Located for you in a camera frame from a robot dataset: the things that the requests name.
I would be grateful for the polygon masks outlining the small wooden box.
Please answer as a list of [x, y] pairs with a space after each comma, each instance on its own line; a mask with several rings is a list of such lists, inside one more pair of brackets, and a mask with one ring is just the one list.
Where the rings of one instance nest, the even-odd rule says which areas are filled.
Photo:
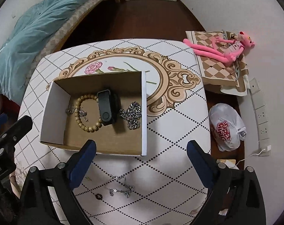
[[239, 168], [236, 166], [236, 160], [234, 160], [234, 159], [229, 159], [229, 160], [218, 159], [216, 162], [217, 162], [217, 163], [224, 163], [227, 167], [229, 167], [229, 168], [231, 168], [231, 169], [236, 169], [236, 170], [239, 169]]

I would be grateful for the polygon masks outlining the bed with patterned mattress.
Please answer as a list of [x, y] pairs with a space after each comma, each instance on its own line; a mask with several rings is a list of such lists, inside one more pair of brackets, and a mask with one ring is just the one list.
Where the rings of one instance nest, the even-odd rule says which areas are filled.
[[72, 16], [51, 36], [44, 48], [37, 54], [31, 63], [31, 68], [26, 76], [25, 87], [27, 87], [39, 61], [46, 55], [61, 50], [62, 46], [80, 22], [102, 1], [104, 0], [88, 0], [85, 2], [82, 6], [77, 8]]

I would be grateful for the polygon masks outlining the teal blanket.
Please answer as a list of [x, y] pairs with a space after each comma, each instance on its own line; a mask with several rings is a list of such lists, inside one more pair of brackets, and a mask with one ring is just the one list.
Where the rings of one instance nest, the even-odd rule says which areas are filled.
[[34, 58], [86, 1], [43, 0], [19, 18], [0, 49], [0, 94], [21, 104]]

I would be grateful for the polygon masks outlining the patterned white tablecloth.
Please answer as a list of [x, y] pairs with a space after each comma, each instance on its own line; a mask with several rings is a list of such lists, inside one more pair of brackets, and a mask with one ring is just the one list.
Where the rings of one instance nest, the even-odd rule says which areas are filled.
[[120, 39], [61, 50], [40, 60], [20, 116], [32, 130], [16, 147], [16, 180], [30, 167], [53, 168], [71, 151], [39, 141], [50, 83], [59, 76], [144, 71], [147, 86], [146, 156], [97, 155], [75, 196], [94, 224], [189, 224], [206, 198], [186, 153], [190, 140], [210, 151], [207, 101], [191, 48], [165, 39]]

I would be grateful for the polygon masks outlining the white power strip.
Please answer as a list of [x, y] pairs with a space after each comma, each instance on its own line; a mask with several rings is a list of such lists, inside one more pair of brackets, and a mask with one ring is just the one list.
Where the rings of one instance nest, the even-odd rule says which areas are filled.
[[249, 90], [258, 129], [258, 156], [269, 156], [271, 154], [271, 144], [269, 138], [268, 114], [264, 94], [255, 78], [250, 80]]

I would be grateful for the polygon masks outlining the pink panther plush toy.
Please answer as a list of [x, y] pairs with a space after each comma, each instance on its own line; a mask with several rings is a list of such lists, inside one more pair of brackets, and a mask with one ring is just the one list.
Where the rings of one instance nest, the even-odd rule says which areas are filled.
[[184, 39], [183, 43], [193, 49], [195, 55], [217, 60], [229, 67], [245, 51], [255, 46], [254, 40], [245, 32], [231, 35], [231, 39], [223, 37], [212, 37], [211, 46], [198, 45]]

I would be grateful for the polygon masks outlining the white plastic bag red print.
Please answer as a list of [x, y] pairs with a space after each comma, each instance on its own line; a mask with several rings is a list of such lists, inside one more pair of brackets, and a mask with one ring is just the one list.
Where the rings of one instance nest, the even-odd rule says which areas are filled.
[[209, 123], [221, 152], [234, 151], [245, 140], [246, 126], [237, 111], [228, 104], [215, 104], [209, 110]]

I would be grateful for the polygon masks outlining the white cardboard box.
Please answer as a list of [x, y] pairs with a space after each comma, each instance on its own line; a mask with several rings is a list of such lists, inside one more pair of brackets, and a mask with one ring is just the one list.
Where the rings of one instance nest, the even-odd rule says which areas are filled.
[[[104, 126], [97, 93], [113, 90], [120, 99], [116, 123]], [[79, 150], [87, 140], [99, 154], [147, 154], [146, 74], [117, 72], [56, 79], [50, 84], [40, 131], [40, 142]]]

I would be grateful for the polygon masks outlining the black fitness band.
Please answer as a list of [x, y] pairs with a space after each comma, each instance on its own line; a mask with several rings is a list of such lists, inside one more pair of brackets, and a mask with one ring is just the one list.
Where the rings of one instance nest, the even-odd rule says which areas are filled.
[[100, 118], [104, 126], [116, 123], [120, 112], [119, 96], [110, 89], [97, 93]]

